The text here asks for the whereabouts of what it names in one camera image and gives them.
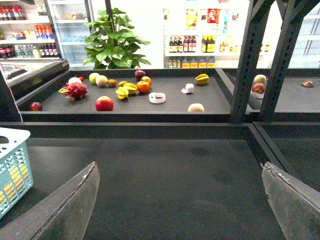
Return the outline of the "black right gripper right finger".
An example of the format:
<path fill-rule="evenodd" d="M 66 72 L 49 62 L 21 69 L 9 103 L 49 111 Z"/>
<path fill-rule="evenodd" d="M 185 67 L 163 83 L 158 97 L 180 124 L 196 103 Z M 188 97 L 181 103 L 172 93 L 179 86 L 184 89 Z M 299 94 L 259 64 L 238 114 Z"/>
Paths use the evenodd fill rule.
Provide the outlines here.
<path fill-rule="evenodd" d="M 320 193 L 266 162 L 262 181 L 268 203 L 288 240 L 320 238 Z"/>

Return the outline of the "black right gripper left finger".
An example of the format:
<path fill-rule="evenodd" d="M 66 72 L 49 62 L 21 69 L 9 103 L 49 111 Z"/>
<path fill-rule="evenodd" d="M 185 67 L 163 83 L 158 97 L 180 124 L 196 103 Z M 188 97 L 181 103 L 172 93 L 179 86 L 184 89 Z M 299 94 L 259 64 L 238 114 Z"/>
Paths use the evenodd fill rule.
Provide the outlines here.
<path fill-rule="evenodd" d="M 92 162 L 29 211 L 0 230 L 2 240 L 82 240 L 98 193 Z"/>

